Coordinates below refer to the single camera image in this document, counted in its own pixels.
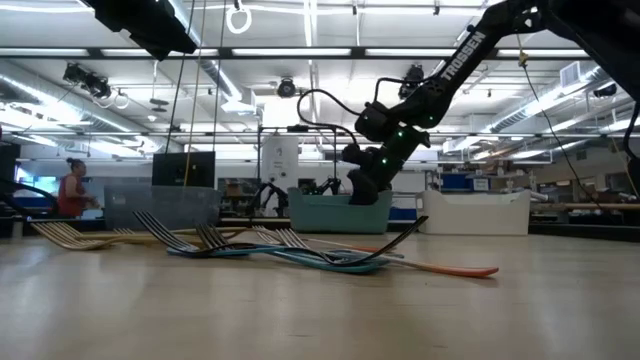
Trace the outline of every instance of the metal pole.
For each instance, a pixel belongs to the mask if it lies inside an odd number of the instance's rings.
[[[262,174],[260,174],[260,152],[262,150],[262,126],[258,126],[258,184],[262,182]]]
[[[338,178],[338,132],[333,129],[333,178]]]

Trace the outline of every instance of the teal bin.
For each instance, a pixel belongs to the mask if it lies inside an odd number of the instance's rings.
[[[373,205],[349,205],[349,195],[302,195],[289,188],[291,227],[297,232],[383,234],[387,231],[393,193],[383,191]]]

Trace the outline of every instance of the woman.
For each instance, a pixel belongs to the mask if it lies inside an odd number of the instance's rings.
[[[82,177],[87,174],[87,166],[79,159],[68,158],[67,163],[71,167],[71,173],[62,178],[58,190],[58,206],[60,215],[69,217],[82,216],[87,208],[99,207],[96,197],[87,194],[82,186]]]

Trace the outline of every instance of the computer monitor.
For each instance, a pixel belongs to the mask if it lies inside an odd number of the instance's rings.
[[[215,152],[191,153],[187,186],[215,187]],[[154,186],[184,186],[187,153],[155,154],[153,156]]]

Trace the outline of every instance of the fluorescent light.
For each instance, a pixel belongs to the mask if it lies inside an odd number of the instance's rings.
[[[94,142],[91,142],[90,146],[98,151],[102,151],[103,153],[107,153],[111,155],[117,155],[122,157],[140,156],[140,153],[135,150],[132,150],[120,145],[107,143],[107,142],[94,141]]]
[[[86,49],[5,48],[0,56],[89,56]]]
[[[629,123],[631,122],[631,120],[621,120],[618,122],[615,122],[613,124],[607,125],[607,126],[603,126],[600,129],[598,129],[600,132],[615,132],[615,131],[620,131],[620,130],[626,130],[629,127]]]
[[[564,129],[572,127],[573,125],[577,124],[578,122],[579,121],[577,121],[577,120],[568,120],[568,121],[562,122],[562,123],[560,123],[558,125],[555,125],[551,129],[553,129],[553,132],[564,130]],[[550,133],[551,129],[545,130],[545,133],[547,133],[547,134]]]
[[[131,48],[131,49],[102,49],[102,55],[104,56],[130,56],[130,57],[151,57],[151,55],[145,49]],[[187,57],[198,57],[199,50],[196,50],[193,54],[186,54]],[[172,51],[168,57],[182,57],[183,53]],[[203,49],[202,56],[218,56],[217,49]]]
[[[581,141],[575,141],[575,142],[572,142],[572,143],[569,143],[569,144],[564,144],[564,145],[558,146],[557,148],[553,149],[553,151],[560,151],[562,149],[569,150],[572,147],[580,145],[580,144],[582,144],[584,142],[585,142],[584,140],[581,140]]]
[[[524,52],[529,55],[529,57],[584,57],[589,58],[584,50],[580,49],[524,49]],[[510,56],[520,56],[520,50],[517,49],[503,49],[498,50],[498,57],[510,57]]]
[[[38,144],[41,144],[41,145],[52,146],[52,147],[58,146],[58,144],[56,144],[54,141],[51,141],[51,140],[49,140],[47,138],[44,138],[44,137],[38,136],[38,135],[30,135],[29,137],[20,136],[20,135],[14,135],[14,137],[16,137],[18,139],[22,139],[22,140],[38,143]]]
[[[232,49],[235,56],[349,56],[351,49],[339,48],[244,48]]]
[[[414,6],[414,7],[391,7],[391,6],[367,6],[361,8],[363,14],[377,15],[431,15],[433,16],[435,8],[433,6]],[[440,15],[449,16],[482,16],[484,10],[474,7],[441,7]]]
[[[307,47],[313,46],[311,39],[311,10],[309,9],[309,1],[304,0],[304,42]]]
[[[44,13],[44,14],[72,14],[72,13],[79,13],[79,12],[93,12],[93,9],[86,7],[86,5],[85,7],[55,7],[55,8],[0,5],[0,10]]]
[[[200,50],[196,50],[193,54],[186,54],[187,57],[198,57],[198,56],[218,56],[217,49],[203,49],[202,54],[200,54]],[[182,57],[183,53],[172,51],[169,53],[169,57]]]
[[[544,153],[545,150],[529,150],[529,151],[521,151],[519,153],[515,153],[511,155],[511,159],[526,159],[534,156],[538,156]]]
[[[455,49],[366,49],[366,56],[451,56]]]
[[[483,151],[481,153],[478,153],[476,155],[473,156],[474,160],[482,160],[484,158],[488,158],[489,156],[491,156],[493,153],[491,151]]]
[[[256,113],[256,107],[239,101],[229,101],[220,106],[226,113]]]

